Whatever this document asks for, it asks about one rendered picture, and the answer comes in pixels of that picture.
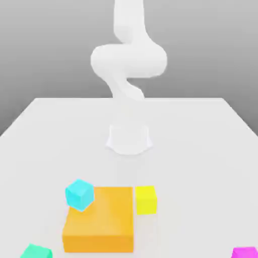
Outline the small green cube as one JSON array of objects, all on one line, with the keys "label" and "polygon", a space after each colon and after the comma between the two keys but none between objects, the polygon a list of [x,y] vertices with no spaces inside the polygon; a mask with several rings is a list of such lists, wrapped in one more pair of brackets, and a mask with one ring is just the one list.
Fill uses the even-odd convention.
[{"label": "small green cube", "polygon": [[51,249],[29,244],[20,258],[53,258]]}]

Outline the small yellow cube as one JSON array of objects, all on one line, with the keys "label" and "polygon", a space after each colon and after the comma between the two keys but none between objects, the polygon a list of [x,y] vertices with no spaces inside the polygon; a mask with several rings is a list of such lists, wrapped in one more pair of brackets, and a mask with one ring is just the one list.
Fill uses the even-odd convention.
[{"label": "small yellow cube", "polygon": [[153,185],[136,186],[136,208],[138,215],[157,213],[157,195]]}]

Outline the small magenta cube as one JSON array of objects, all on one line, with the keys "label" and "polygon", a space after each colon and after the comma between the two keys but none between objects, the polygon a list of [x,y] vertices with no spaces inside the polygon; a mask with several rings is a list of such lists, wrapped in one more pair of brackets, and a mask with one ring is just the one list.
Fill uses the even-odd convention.
[{"label": "small magenta cube", "polygon": [[258,258],[258,251],[255,247],[235,247],[231,258]]}]

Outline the small cyan cube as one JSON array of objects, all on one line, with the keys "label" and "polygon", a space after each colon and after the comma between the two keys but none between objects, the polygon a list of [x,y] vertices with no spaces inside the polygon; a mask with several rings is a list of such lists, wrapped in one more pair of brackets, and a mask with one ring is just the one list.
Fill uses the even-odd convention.
[{"label": "small cyan cube", "polygon": [[65,189],[67,204],[83,212],[94,202],[94,186],[81,179],[75,180]]}]

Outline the large orange box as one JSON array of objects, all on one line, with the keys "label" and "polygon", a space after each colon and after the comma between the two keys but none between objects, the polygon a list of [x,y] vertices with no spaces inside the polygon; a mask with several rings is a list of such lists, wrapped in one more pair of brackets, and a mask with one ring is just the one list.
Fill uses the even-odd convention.
[{"label": "large orange box", "polygon": [[65,252],[133,252],[132,187],[95,187],[94,202],[69,208],[62,231]]}]

